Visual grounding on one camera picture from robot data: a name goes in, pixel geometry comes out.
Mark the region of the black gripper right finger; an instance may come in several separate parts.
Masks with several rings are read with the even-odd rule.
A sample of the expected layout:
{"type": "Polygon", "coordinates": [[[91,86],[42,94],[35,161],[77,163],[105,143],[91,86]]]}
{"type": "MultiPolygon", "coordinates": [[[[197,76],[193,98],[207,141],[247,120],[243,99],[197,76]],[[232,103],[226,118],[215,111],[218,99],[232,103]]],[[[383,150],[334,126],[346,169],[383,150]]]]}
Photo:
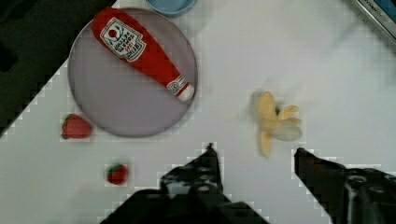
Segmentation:
{"type": "Polygon", "coordinates": [[[332,224],[396,224],[396,179],[375,168],[347,168],[299,147],[294,172],[332,224]]]}

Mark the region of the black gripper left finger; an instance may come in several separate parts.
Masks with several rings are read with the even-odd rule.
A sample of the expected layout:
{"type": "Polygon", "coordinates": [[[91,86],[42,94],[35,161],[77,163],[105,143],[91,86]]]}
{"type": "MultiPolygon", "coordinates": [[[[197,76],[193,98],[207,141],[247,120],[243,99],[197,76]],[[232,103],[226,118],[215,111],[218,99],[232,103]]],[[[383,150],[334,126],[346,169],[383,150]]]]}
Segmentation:
{"type": "Polygon", "coordinates": [[[223,194],[219,157],[205,152],[162,176],[158,189],[134,193],[100,224],[269,224],[248,204],[223,194]]]}

